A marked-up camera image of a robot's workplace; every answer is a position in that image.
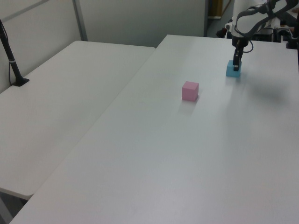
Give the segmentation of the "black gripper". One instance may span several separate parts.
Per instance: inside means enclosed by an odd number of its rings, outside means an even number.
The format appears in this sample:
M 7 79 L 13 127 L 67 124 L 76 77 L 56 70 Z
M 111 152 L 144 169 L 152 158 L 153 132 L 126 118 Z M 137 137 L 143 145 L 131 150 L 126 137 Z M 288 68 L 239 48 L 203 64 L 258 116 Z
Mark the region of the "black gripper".
M 243 50 L 248 46 L 248 39 L 244 37 L 232 36 L 232 46 L 235 47 L 234 57 L 233 57 L 233 70 L 238 71 L 240 66 L 240 61 L 242 60 Z

